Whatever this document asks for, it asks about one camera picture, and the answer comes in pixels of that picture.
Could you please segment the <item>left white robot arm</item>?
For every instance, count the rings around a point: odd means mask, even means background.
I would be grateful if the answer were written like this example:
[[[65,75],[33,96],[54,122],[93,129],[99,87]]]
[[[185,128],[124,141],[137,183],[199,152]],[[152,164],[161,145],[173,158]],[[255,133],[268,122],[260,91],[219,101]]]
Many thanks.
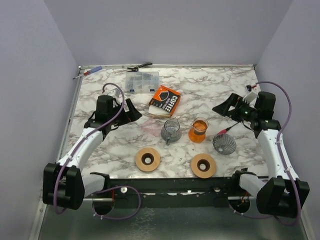
[[[56,208],[77,210],[84,198],[101,191],[106,185],[106,177],[101,173],[82,176],[84,166],[111,131],[141,117],[142,114],[130,99],[118,103],[112,96],[100,95],[97,98],[96,110],[84,124],[75,145],[57,163],[45,166],[43,203]]]

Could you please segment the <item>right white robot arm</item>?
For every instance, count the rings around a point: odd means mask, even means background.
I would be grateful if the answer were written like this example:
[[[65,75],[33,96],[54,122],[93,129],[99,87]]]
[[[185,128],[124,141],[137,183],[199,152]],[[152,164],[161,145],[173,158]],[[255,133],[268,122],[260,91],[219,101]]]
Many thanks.
[[[247,97],[253,97],[254,106]],[[254,173],[237,171],[238,185],[256,199],[261,214],[299,218],[310,192],[309,184],[301,181],[286,152],[282,127],[273,118],[276,96],[260,91],[246,97],[232,93],[223,103],[212,108],[214,112],[233,121],[250,123],[267,163],[268,181],[263,182]]]

